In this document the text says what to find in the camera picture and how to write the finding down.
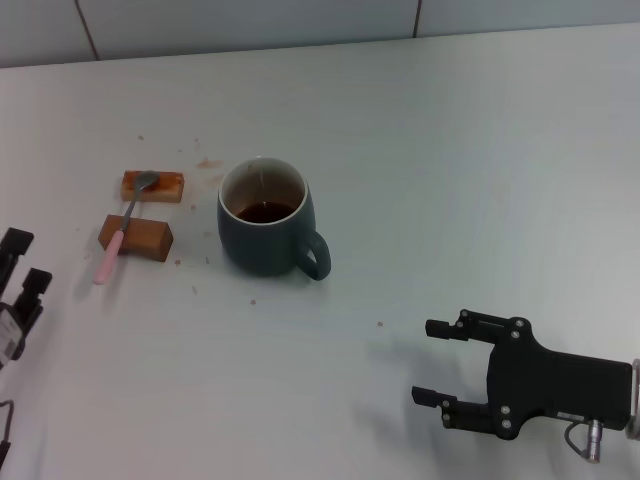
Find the stain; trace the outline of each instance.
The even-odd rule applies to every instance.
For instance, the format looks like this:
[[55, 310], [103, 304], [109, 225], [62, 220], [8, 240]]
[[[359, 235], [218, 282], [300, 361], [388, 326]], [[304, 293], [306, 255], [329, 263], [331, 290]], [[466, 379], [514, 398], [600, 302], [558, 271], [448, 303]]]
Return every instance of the stain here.
[[211, 185], [213, 188], [216, 188], [222, 182], [224, 175], [214, 175], [213, 178], [207, 180], [207, 183]]
[[200, 163], [198, 163], [196, 165], [196, 167], [198, 167], [198, 168], [218, 168], [218, 167], [221, 167], [222, 165], [224, 165], [224, 161], [222, 161], [222, 160], [211, 161], [207, 157], [204, 157], [204, 159]]

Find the wall tile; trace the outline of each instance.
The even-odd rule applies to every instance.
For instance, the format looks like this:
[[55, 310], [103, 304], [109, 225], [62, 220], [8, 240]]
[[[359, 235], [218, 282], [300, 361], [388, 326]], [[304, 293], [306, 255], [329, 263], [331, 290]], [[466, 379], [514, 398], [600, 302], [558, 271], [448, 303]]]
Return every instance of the wall tile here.
[[423, 0], [418, 36], [636, 21], [638, 0]]
[[89, 60], [73, 0], [0, 1], [0, 68]]
[[409, 38], [418, 0], [81, 0], [101, 58]]

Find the coffee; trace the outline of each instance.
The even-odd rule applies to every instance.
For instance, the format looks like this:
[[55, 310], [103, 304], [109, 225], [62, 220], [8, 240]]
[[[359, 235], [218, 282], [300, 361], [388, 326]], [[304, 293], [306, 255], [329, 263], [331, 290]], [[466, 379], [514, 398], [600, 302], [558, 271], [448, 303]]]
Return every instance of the coffee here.
[[272, 223], [287, 218], [294, 211], [294, 208], [283, 203], [260, 202], [248, 206], [237, 217], [250, 223]]

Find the mug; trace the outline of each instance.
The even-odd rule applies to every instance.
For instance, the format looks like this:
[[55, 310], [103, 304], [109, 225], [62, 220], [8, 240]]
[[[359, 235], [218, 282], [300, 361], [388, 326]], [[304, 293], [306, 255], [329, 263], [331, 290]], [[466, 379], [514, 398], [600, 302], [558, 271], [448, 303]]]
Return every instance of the mug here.
[[297, 266], [322, 280], [331, 271], [331, 257], [315, 229], [309, 184], [290, 164], [259, 157], [222, 180], [218, 233], [227, 255], [243, 270], [271, 276]]

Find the brown wooden block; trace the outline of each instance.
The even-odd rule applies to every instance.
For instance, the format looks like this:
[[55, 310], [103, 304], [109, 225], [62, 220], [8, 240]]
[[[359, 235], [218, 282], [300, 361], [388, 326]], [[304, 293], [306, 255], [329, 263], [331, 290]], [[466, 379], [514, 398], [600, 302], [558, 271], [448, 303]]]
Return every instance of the brown wooden block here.
[[[102, 248], [107, 249], [111, 237], [121, 225], [122, 216], [107, 215], [98, 236]], [[173, 235], [168, 223], [132, 218], [127, 231], [124, 232], [124, 239], [118, 255], [131, 253], [156, 262], [164, 262], [167, 260], [172, 243]]]
[[[133, 181], [141, 173], [139, 170], [127, 170], [122, 177], [120, 186], [120, 196], [122, 200], [133, 200]], [[142, 190], [141, 202], [165, 202], [180, 203], [182, 200], [182, 190], [184, 190], [184, 175], [177, 172], [156, 172], [159, 175], [158, 181], [148, 188]]]

